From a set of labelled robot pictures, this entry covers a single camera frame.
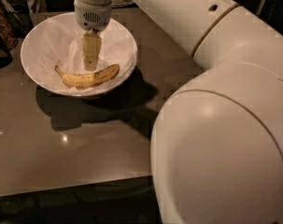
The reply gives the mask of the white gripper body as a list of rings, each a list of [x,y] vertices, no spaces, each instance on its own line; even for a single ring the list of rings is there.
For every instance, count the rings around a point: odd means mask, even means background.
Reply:
[[[112,6],[110,4],[99,6],[80,0],[74,0],[75,18],[79,27],[85,31],[103,32],[109,22]]]

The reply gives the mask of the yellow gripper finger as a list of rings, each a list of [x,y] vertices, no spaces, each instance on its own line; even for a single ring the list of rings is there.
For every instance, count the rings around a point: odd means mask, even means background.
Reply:
[[[99,34],[86,33],[81,37],[83,62],[86,69],[95,70],[99,63],[102,39]]]

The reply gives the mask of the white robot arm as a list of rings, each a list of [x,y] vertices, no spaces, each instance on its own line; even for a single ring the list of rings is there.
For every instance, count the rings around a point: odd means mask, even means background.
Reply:
[[[203,68],[152,130],[163,224],[283,224],[283,36],[234,0],[133,1]]]

